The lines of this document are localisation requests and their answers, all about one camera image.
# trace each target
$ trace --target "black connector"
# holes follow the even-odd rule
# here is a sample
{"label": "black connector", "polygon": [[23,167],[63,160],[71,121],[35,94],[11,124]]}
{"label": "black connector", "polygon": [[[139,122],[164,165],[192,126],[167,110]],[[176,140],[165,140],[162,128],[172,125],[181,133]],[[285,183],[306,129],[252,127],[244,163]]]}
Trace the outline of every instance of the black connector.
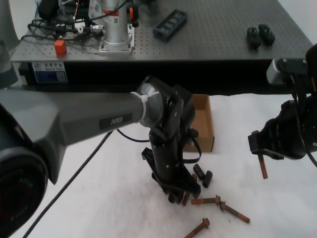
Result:
{"label": "black connector", "polygon": [[167,41],[186,21],[187,13],[180,10],[174,10],[153,29],[154,37],[162,41]]}
{"label": "black connector", "polygon": [[205,173],[203,172],[202,168],[200,168],[200,166],[198,164],[195,164],[194,167],[194,172],[195,174],[197,175],[197,177],[200,179],[200,180],[203,180],[205,178]]}
{"label": "black connector", "polygon": [[255,27],[249,27],[247,30],[247,42],[250,48],[256,50],[261,45],[261,39],[258,30]]}
{"label": "black connector", "polygon": [[271,31],[268,25],[260,24],[259,32],[260,32],[260,36],[262,37],[262,39],[267,45],[271,46],[274,43],[275,35],[273,34],[273,32]]}
{"label": "black connector", "polygon": [[206,173],[206,176],[205,176],[205,178],[204,178],[204,180],[203,180],[203,186],[204,186],[205,188],[208,188],[208,187],[209,187],[209,184],[210,184],[210,182],[211,182],[211,179],[212,179],[212,172],[208,170],[207,173]]}

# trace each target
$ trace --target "screw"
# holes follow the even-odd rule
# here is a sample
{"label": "screw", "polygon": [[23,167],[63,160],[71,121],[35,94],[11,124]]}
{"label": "screw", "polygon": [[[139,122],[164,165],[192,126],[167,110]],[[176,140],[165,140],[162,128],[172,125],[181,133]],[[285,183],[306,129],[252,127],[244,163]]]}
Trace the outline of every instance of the screw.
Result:
{"label": "screw", "polygon": [[215,203],[216,205],[219,205],[221,203],[221,198],[220,196],[216,195],[214,198],[192,199],[192,204],[194,205],[207,203]]}
{"label": "screw", "polygon": [[[252,135],[257,134],[258,132],[259,132],[258,130],[253,131]],[[260,162],[260,167],[261,167],[263,179],[267,179],[268,177],[267,177],[267,171],[266,171],[263,155],[262,154],[258,154],[258,159],[259,159],[259,162]]]}
{"label": "screw", "polygon": [[230,212],[233,216],[236,216],[238,218],[240,218],[242,221],[246,222],[246,223],[250,223],[250,218],[240,214],[239,212],[237,212],[236,210],[234,210],[233,208],[229,207],[226,205],[225,201],[221,201],[221,205],[220,205],[220,209],[222,211],[227,211]]}
{"label": "screw", "polygon": [[192,230],[185,238],[192,238],[197,235],[203,228],[207,228],[210,225],[208,218],[203,218],[203,222],[200,223],[195,229]]}
{"label": "screw", "polygon": [[[194,178],[195,182],[197,182],[197,175],[193,174],[192,177]],[[190,192],[186,192],[183,200],[183,206],[186,206],[188,198],[189,198]]]}

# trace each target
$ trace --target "metal post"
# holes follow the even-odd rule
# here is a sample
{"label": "metal post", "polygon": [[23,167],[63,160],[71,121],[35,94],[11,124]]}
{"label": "metal post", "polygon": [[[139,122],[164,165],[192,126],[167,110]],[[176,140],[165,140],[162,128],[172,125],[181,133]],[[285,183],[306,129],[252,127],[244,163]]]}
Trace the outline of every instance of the metal post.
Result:
{"label": "metal post", "polygon": [[[109,14],[124,0],[101,0],[103,14]],[[101,41],[99,53],[131,53],[134,46],[134,28],[128,25],[126,6],[104,17],[105,35]]]}

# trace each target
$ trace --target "orange block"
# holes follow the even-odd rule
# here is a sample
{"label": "orange block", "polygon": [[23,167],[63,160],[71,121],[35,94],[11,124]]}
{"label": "orange block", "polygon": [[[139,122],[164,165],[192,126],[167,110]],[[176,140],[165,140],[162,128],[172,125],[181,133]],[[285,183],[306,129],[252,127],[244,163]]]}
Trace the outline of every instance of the orange block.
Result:
{"label": "orange block", "polygon": [[64,56],[67,52],[66,50],[66,42],[64,40],[55,41],[55,51],[58,56]]}

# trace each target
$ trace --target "label sticker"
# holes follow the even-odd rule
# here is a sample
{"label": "label sticker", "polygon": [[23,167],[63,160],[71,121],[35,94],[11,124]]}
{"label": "label sticker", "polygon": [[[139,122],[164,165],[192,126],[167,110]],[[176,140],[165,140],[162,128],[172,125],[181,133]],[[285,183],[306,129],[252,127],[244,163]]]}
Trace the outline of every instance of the label sticker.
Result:
{"label": "label sticker", "polygon": [[35,78],[38,83],[67,83],[63,62],[33,62]]}
{"label": "label sticker", "polygon": [[[113,12],[112,10],[103,9],[104,14],[110,14],[112,12]],[[116,11],[113,14],[106,16],[105,21],[108,23],[111,23],[111,24],[118,24],[119,23],[119,12]]]}

